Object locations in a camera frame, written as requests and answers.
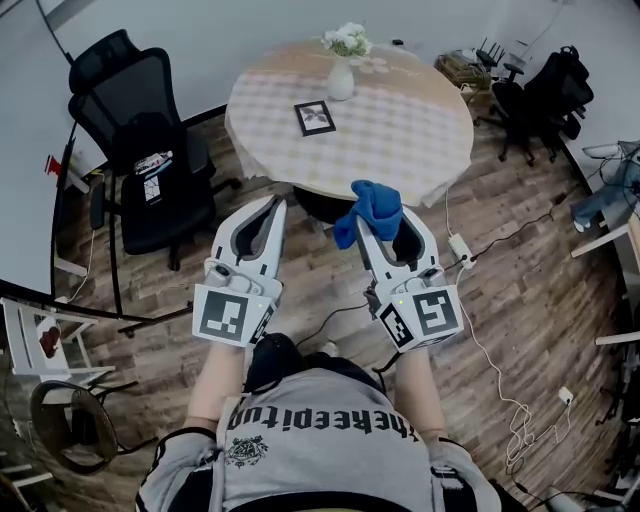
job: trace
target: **shirt sleeve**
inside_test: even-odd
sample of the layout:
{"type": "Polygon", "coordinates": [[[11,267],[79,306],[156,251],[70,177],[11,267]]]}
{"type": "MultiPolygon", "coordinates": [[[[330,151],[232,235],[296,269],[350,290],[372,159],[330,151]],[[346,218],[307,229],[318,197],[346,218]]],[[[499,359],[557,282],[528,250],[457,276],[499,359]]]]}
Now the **shirt sleeve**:
{"type": "Polygon", "coordinates": [[[428,448],[434,512],[501,510],[498,493],[464,448],[443,438],[428,448]]]}
{"type": "Polygon", "coordinates": [[[208,510],[219,454],[215,434],[207,429],[189,427],[169,434],[158,443],[136,495],[136,511],[208,510]]]}

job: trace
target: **black picture frame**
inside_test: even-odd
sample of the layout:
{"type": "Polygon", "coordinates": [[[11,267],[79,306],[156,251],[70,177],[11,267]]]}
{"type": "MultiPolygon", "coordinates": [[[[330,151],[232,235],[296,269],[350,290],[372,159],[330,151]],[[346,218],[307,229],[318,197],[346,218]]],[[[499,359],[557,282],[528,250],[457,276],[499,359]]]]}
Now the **black picture frame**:
{"type": "Polygon", "coordinates": [[[300,129],[302,130],[303,137],[308,137],[309,135],[317,135],[318,133],[327,133],[327,132],[336,131],[336,125],[333,123],[333,118],[331,117],[331,114],[329,113],[329,108],[327,107],[327,104],[324,102],[324,100],[310,101],[308,103],[300,103],[299,105],[294,105],[293,108],[295,109],[296,115],[298,116],[298,123],[300,123],[300,129]],[[313,128],[310,130],[305,125],[305,120],[303,117],[304,114],[302,110],[305,107],[312,107],[312,106],[315,107],[318,105],[322,108],[323,115],[325,116],[328,125],[323,126],[321,128],[313,128]]]}

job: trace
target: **round table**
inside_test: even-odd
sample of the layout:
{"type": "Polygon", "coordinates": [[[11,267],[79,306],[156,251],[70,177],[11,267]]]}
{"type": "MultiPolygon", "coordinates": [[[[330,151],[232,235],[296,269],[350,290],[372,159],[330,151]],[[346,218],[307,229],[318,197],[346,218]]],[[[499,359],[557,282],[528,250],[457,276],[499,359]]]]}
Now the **round table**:
{"type": "Polygon", "coordinates": [[[351,60],[353,98],[327,97],[335,55],[318,39],[283,45],[233,87],[225,127],[246,177],[268,176],[353,201],[359,179],[431,206],[469,167],[473,125],[459,91],[432,66],[393,47],[351,60]],[[302,136],[294,105],[325,100],[336,131],[302,136]]]}

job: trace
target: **forearm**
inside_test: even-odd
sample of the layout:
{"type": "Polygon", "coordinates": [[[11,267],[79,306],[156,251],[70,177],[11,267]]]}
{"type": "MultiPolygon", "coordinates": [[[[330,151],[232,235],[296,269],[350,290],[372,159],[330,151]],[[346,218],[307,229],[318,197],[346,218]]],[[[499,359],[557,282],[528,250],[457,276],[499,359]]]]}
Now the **forearm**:
{"type": "Polygon", "coordinates": [[[215,430],[227,397],[242,393],[243,348],[214,342],[191,392],[185,427],[215,430]]]}
{"type": "Polygon", "coordinates": [[[403,354],[396,363],[395,409],[426,441],[446,437],[438,388],[426,349],[403,354]]]}

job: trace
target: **black pants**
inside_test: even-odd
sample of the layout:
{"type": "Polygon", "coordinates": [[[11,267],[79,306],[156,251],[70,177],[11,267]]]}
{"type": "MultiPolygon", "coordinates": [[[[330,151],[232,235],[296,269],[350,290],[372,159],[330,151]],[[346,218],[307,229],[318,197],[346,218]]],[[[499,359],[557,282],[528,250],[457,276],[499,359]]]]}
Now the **black pants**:
{"type": "Polygon", "coordinates": [[[311,368],[322,368],[339,373],[363,382],[384,394],[376,381],[357,364],[343,357],[331,357],[321,352],[303,357],[293,341],[284,334],[268,334],[256,345],[244,391],[245,393],[253,393],[258,389],[262,391],[261,388],[265,388],[268,384],[272,386],[266,389],[271,389],[285,377],[311,368]]]}

